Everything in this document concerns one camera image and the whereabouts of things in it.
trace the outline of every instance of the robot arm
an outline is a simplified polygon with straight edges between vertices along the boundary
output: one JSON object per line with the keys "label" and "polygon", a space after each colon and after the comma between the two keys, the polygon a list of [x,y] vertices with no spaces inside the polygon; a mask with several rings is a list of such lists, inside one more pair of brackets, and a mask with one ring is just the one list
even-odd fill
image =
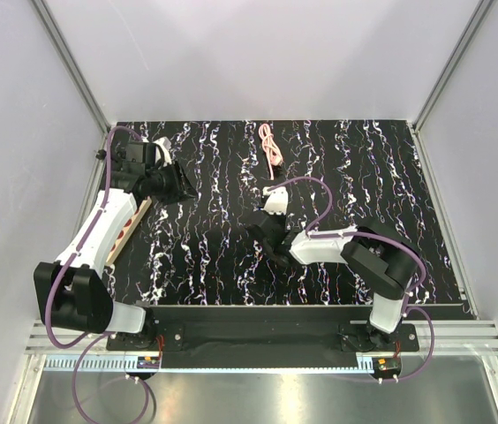
{"label": "robot arm", "polygon": [[288,194],[284,187],[265,190],[265,204],[249,217],[246,229],[273,261],[287,266],[314,262],[346,263],[373,289],[369,323],[384,335],[393,333],[402,319],[417,264],[403,250],[382,241],[346,234],[367,233],[393,239],[419,255],[417,248],[394,229],[373,219],[336,231],[286,231]]}
{"label": "robot arm", "polygon": [[[55,293],[52,326],[93,333],[135,334],[144,330],[146,310],[113,301],[101,275],[119,232],[146,197],[154,196],[162,204],[171,204],[197,196],[182,167],[171,161],[169,148],[167,138],[153,143],[130,141],[120,166],[111,172],[105,206],[102,207],[105,192],[100,191],[93,210],[71,244],[55,262],[41,262],[37,266],[34,284],[43,322],[51,286],[61,268],[76,254]],[[95,226],[90,230],[94,220]]]}

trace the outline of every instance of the gray wall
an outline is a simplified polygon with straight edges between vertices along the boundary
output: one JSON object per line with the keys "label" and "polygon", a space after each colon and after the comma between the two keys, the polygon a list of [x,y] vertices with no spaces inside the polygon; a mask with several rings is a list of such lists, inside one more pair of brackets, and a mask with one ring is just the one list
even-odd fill
{"label": "gray wall", "polygon": [[100,140],[29,2],[0,0],[0,422],[37,317],[34,267],[70,241]]}
{"label": "gray wall", "polygon": [[111,121],[410,118],[478,0],[48,0]]}
{"label": "gray wall", "polygon": [[498,325],[498,2],[422,137],[479,312]]}

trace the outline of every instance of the pink cable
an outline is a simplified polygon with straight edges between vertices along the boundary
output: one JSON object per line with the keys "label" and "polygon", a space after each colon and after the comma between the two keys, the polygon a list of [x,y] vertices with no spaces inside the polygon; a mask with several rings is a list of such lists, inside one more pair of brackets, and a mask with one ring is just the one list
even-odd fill
{"label": "pink cable", "polygon": [[270,172],[270,179],[275,179],[273,173],[273,166],[279,166],[283,162],[283,154],[281,149],[278,148],[273,140],[273,132],[269,124],[262,124],[259,127],[259,137],[261,139],[261,146],[267,156],[268,171]]}

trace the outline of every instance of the purple cable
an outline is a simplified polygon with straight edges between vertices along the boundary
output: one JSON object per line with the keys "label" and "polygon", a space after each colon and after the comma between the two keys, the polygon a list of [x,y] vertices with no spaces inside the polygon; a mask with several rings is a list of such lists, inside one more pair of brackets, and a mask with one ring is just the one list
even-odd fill
{"label": "purple cable", "polygon": [[[96,396],[98,396],[98,393],[100,393],[102,390],[108,388],[109,386],[111,386],[112,384],[114,384],[115,382],[120,382],[122,380],[126,380],[125,378],[125,375],[120,375],[119,377],[116,377],[116,378],[113,378],[111,380],[108,380],[107,382],[105,382],[104,384],[102,384],[100,387],[98,387],[96,389],[96,392],[86,396],[84,399],[83,398],[80,398],[79,399],[79,403],[81,406],[83,406],[86,402],[90,401],[91,399],[95,398]],[[69,411],[69,410],[72,410],[74,409],[76,406],[74,405],[74,401],[71,402],[70,405],[62,405],[61,403],[57,402],[58,398],[60,398],[59,395],[57,395],[57,388],[59,386],[53,384],[51,386],[51,398],[53,400],[53,402],[55,403],[55,406],[60,409],[60,410],[63,410],[63,411]]]}
{"label": "purple cable", "polygon": [[420,312],[422,315],[424,315],[424,318],[426,318],[427,325],[429,326],[429,350],[427,351],[427,356],[424,359],[424,362],[422,365],[413,373],[408,374],[407,376],[404,376],[400,378],[400,380],[403,381],[408,381],[415,376],[419,375],[424,369],[426,369],[427,364],[429,364],[429,361],[431,360],[432,356],[434,355],[434,348],[435,348],[435,331],[434,331],[434,324],[432,323],[432,319],[429,317],[427,312],[423,310],[421,307],[408,307],[406,309],[406,313],[409,314],[411,311],[417,311]]}
{"label": "purple cable", "polygon": [[[114,134],[117,130],[124,130],[127,131],[129,134],[131,134],[135,139],[141,140],[141,136],[137,134],[134,130],[127,128],[126,126],[121,126],[117,125],[114,126],[111,130],[109,130],[108,136],[106,137],[106,186],[104,188],[104,197],[102,199],[102,204],[100,205],[100,208],[104,208],[106,204],[108,203],[108,196],[109,196],[109,184],[111,182],[111,142],[114,139]],[[72,262],[76,259],[78,253],[84,246],[84,243],[87,241],[88,237],[90,237],[90,234],[92,233],[92,230],[100,220],[100,217],[102,216],[102,210],[98,210],[96,212],[96,215],[92,219],[90,225],[88,225],[87,230],[84,232],[84,235],[80,239],[79,243],[76,246],[76,253],[71,254],[69,256],[69,259],[66,261],[66,263],[63,265],[59,273],[57,274],[57,277],[55,278],[55,281],[53,282],[53,285],[51,286],[51,290],[49,292],[49,296],[47,297],[47,305],[45,306],[45,330],[47,330],[47,336],[49,336],[49,340],[51,343],[58,349],[69,349],[73,347],[74,345],[77,345],[84,337],[87,336],[87,333],[82,333],[80,336],[76,337],[74,340],[72,340],[70,343],[67,344],[62,344],[57,340],[55,337],[55,334],[53,333],[53,326],[51,323],[51,312],[53,310],[53,302],[55,301],[55,295],[57,294],[58,287],[61,285],[63,281],[64,274],[66,274],[66,271],[68,268],[71,266]]]}
{"label": "purple cable", "polygon": [[[323,239],[322,237],[315,238],[313,234],[310,234],[310,236],[311,239]],[[405,254],[408,254],[408,256],[410,256],[412,260],[416,262],[416,265],[418,265],[422,273],[418,281],[416,281],[416,283],[412,284],[407,288],[408,292],[412,292],[412,290],[420,286],[426,279],[426,266],[424,265],[424,262],[422,262],[421,259],[411,249],[409,249],[402,243],[395,241],[392,238],[379,236],[378,234],[371,234],[370,232],[363,232],[363,231],[344,232],[342,234],[342,237],[364,237],[365,239],[379,240],[382,241],[383,243],[387,243],[391,246],[394,246],[397,249],[402,250]],[[402,314],[406,312],[406,308],[408,307],[408,298],[409,296],[404,297],[404,303],[402,304]]]}
{"label": "purple cable", "polygon": [[321,181],[320,179],[316,178],[316,177],[303,176],[303,177],[295,177],[295,178],[287,179],[283,183],[277,184],[277,185],[271,187],[270,190],[275,190],[276,188],[284,187],[284,186],[287,186],[289,184],[297,183],[298,181],[304,181],[304,180],[313,181],[314,183],[320,184],[323,187],[323,189],[326,191],[326,193],[328,194],[328,207],[326,208],[326,210],[324,210],[321,213],[320,216],[318,216],[316,219],[314,219],[313,221],[311,221],[308,224],[308,226],[306,227],[306,236],[307,236],[308,232],[314,226],[316,226],[317,224],[319,224],[320,221],[328,215],[329,211],[333,207],[334,196],[331,193],[331,190],[329,190],[328,185],[326,183],[324,183],[323,181]]}
{"label": "purple cable", "polygon": [[[363,232],[363,231],[350,231],[350,232],[345,232],[341,236],[337,236],[334,234],[309,234],[308,232],[316,226],[320,221],[325,218],[329,211],[333,207],[333,194],[331,193],[331,190],[329,189],[328,185],[321,181],[320,179],[317,179],[315,177],[295,177],[289,180],[284,181],[281,184],[275,185],[271,187],[271,190],[275,190],[276,188],[287,186],[289,184],[296,183],[298,181],[302,180],[309,180],[316,182],[318,184],[321,184],[321,186],[324,188],[326,193],[328,194],[328,206],[326,207],[326,210],[324,210],[320,216],[318,216],[316,219],[311,221],[307,226],[306,226],[306,236],[308,236],[310,239],[335,239],[335,238],[340,238],[340,237],[364,237],[366,239],[373,239],[373,240],[379,240],[382,241],[383,243],[387,243],[391,246],[396,247],[397,249],[402,250],[404,253],[408,254],[413,261],[416,262],[418,265],[420,271],[421,271],[421,277],[416,281],[414,284],[412,284],[410,287],[408,287],[408,292],[413,292],[414,289],[419,287],[424,281],[426,280],[426,266],[424,265],[424,262],[421,261],[421,259],[408,247],[404,246],[402,243],[399,243],[392,238],[384,237],[384,236],[379,236],[378,234],[371,234],[370,232]],[[402,305],[402,314],[406,312],[406,308],[408,307],[408,299],[409,296],[404,297],[404,303]]]}
{"label": "purple cable", "polygon": [[[88,414],[85,413],[84,409],[82,408],[82,404],[80,403],[79,397],[77,396],[77,393],[76,393],[76,376],[77,376],[77,373],[79,371],[80,364],[82,363],[82,360],[84,359],[84,357],[86,356],[88,351],[90,351],[90,349],[92,349],[92,347],[96,343],[100,342],[101,340],[103,340],[104,338],[106,338],[108,336],[111,336],[112,334],[114,334],[114,333],[105,332],[104,334],[102,334],[98,338],[96,338],[95,341],[93,341],[91,344],[89,344],[87,346],[87,348],[80,354],[79,360],[77,360],[76,366],[74,367],[74,371],[72,371],[72,399],[74,400],[74,404],[76,405],[76,409],[79,411],[82,418],[84,418],[84,420],[90,424],[100,424],[100,423],[98,421],[94,421],[93,419],[91,419],[88,416]],[[147,412],[147,407],[149,405],[150,388],[147,385],[147,383],[144,382],[143,380],[139,379],[138,381],[141,383],[141,385],[143,386],[143,390],[145,391],[145,404],[143,405],[143,409],[141,409],[139,416],[135,420],[130,421],[129,424],[137,424],[138,422],[140,422],[141,418],[143,418],[143,415],[145,415],[145,413]]]}

